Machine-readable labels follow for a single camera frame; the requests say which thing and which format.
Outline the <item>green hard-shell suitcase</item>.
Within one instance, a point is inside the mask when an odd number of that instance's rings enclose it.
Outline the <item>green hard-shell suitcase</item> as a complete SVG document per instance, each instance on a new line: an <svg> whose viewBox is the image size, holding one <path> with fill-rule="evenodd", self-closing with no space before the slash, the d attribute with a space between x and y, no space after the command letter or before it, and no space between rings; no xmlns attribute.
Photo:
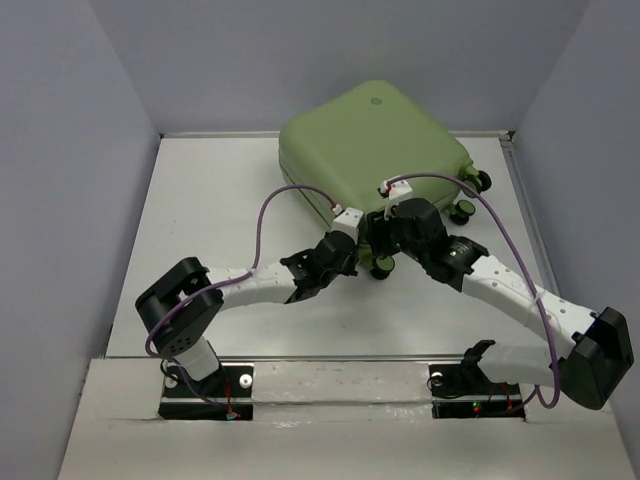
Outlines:
<svg viewBox="0 0 640 480"><path fill-rule="evenodd" d="M392 84L365 81L289 120L278 137L278 161L288 184L324 228L333 214L326 199L365 214L384 209L380 184L409 174L417 197L464 225L474 215L453 178L474 191L489 190L488 173L434 117Z"/></svg>

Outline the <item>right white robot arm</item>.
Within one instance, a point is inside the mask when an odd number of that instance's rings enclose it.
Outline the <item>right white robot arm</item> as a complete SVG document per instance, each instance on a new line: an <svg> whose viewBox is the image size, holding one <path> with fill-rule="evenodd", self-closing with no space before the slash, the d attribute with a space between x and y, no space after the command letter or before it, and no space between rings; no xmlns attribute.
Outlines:
<svg viewBox="0 0 640 480"><path fill-rule="evenodd" d="M403 253L434 281L496 308L545 341L535 348L479 341L460 368L468 390L482 392L502 382L555 387L576 404L599 410L633 365L621 312L596 312L527 284L522 272L484 246L449 233L427 200L403 200L389 212L370 213L366 230L375 256Z"/></svg>

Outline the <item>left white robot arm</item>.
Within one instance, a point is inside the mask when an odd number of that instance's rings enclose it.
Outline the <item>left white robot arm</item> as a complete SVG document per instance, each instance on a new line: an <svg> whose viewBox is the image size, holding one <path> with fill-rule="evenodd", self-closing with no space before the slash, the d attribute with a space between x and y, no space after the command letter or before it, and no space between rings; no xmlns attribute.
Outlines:
<svg viewBox="0 0 640 480"><path fill-rule="evenodd" d="M254 270L210 271L198 258L178 262L136 300L146 330L146 353L174 362L195 392L221 383L221 364L204 333L225 310L261 303L293 304L315 297L336 277L356 274L357 238L333 230L307 250Z"/></svg>

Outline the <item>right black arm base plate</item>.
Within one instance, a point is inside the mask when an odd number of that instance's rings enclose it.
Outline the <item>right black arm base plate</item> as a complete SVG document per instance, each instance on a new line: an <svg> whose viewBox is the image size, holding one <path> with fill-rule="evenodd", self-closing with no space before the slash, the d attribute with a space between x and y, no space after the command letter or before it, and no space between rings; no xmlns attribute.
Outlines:
<svg viewBox="0 0 640 480"><path fill-rule="evenodd" d="M461 363L430 365L427 388L435 419L526 418L518 384L493 383Z"/></svg>

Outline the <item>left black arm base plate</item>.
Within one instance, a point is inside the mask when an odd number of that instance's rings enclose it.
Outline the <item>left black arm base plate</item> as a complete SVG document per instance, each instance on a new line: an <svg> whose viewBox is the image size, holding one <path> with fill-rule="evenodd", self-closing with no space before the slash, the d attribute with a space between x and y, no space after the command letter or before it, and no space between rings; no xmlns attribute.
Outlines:
<svg viewBox="0 0 640 480"><path fill-rule="evenodd" d="M251 421L254 417L252 363L223 363L201 381L188 380L172 363L163 361L164 384L157 414L164 420Z"/></svg>

